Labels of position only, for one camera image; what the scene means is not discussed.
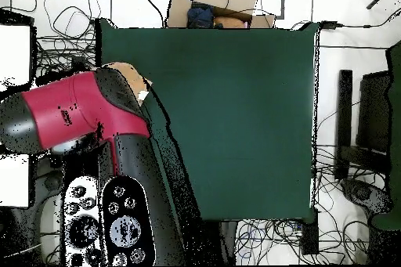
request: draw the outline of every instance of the black cable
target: black cable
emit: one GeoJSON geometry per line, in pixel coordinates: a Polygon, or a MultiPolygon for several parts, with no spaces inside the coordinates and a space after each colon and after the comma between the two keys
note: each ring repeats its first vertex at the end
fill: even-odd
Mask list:
{"type": "MultiPolygon", "coordinates": [[[[102,12],[99,0],[96,0],[99,8],[99,15],[102,12]]],[[[52,22],[46,8],[46,0],[43,2],[43,6],[48,17],[49,26],[57,36],[45,36],[37,37],[38,47],[38,58],[37,58],[37,86],[46,84],[47,82],[55,81],[60,79],[56,74],[62,70],[70,70],[73,60],[79,59],[87,68],[95,66],[95,35],[92,25],[92,5],[88,0],[89,15],[82,11],[82,9],[76,6],[66,7],[52,22]],[[75,11],[71,14],[70,20],[68,21],[67,28],[65,31],[60,31],[56,27],[56,21],[61,17],[67,10],[74,9],[75,11]],[[72,18],[77,14],[83,14],[88,18],[89,22],[85,28],[85,31],[78,36],[70,36],[67,31],[72,21],[72,18]],[[52,43],[52,49],[44,49],[44,44],[52,43]]]]}
{"type": "Polygon", "coordinates": [[[151,2],[151,0],[147,0],[147,1],[148,1],[148,2],[156,9],[156,11],[159,13],[160,18],[161,18],[161,28],[166,28],[166,27],[167,27],[166,21],[163,20],[163,15],[161,14],[161,12],[160,12],[160,10],[158,9],[158,7],[156,7],[156,6],[154,5],[154,3],[151,2]]]}
{"type": "Polygon", "coordinates": [[[387,22],[389,22],[391,19],[396,18],[401,14],[401,8],[398,8],[394,13],[392,13],[387,20],[385,20],[383,23],[378,24],[378,25],[344,25],[344,24],[339,24],[336,23],[336,27],[349,27],[349,28],[372,28],[372,27],[382,27],[385,25],[387,22]]]}
{"type": "MultiPolygon", "coordinates": [[[[354,223],[359,223],[359,224],[361,224],[361,225],[364,225],[364,226],[366,226],[367,228],[369,228],[369,226],[368,226],[368,224],[366,224],[365,222],[362,222],[362,221],[359,221],[359,220],[354,220],[354,221],[351,221],[351,222],[349,222],[349,223],[347,223],[345,226],[344,226],[344,229],[342,230],[342,234],[343,234],[343,243],[344,243],[344,249],[345,249],[345,253],[347,254],[347,256],[348,256],[348,258],[351,260],[351,262],[355,265],[355,264],[357,264],[357,262],[355,262],[352,258],[351,258],[351,256],[349,255],[349,249],[348,249],[348,245],[347,245],[347,241],[346,241],[346,239],[345,239],[345,231],[347,230],[347,228],[350,226],[350,225],[352,225],[352,224],[354,224],[354,223]]],[[[365,252],[365,253],[367,253],[367,249],[366,249],[366,247],[362,250],[363,252],[365,252]]]]}
{"type": "MultiPolygon", "coordinates": [[[[360,101],[353,103],[351,106],[355,106],[358,103],[360,103],[360,101]]],[[[322,125],[323,122],[325,122],[325,120],[329,119],[330,117],[334,116],[336,113],[338,112],[338,110],[336,110],[335,112],[333,112],[331,115],[327,116],[324,120],[322,120],[319,124],[319,126],[317,127],[317,131],[319,131],[320,126],[322,125]]]]}
{"type": "Polygon", "coordinates": [[[38,0],[34,0],[34,8],[32,10],[15,8],[15,7],[11,6],[11,5],[10,6],[1,7],[0,9],[10,9],[10,11],[11,11],[11,9],[14,9],[14,10],[22,11],[24,13],[32,13],[32,12],[34,12],[36,10],[37,7],[38,7],[38,0]]]}
{"type": "Polygon", "coordinates": [[[50,262],[52,261],[52,258],[60,252],[60,245],[57,245],[52,252],[50,252],[46,258],[45,258],[45,264],[46,265],[51,265],[50,262]]]}

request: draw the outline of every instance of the green table surface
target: green table surface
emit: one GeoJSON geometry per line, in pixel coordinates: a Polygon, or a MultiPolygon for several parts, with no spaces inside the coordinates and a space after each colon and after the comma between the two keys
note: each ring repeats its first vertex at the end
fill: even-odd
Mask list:
{"type": "MultiPolygon", "coordinates": [[[[117,29],[102,20],[101,30],[102,63],[130,63],[153,82],[203,219],[310,215],[317,24],[117,29]]],[[[166,143],[152,94],[144,110],[154,139],[166,143]]]]}

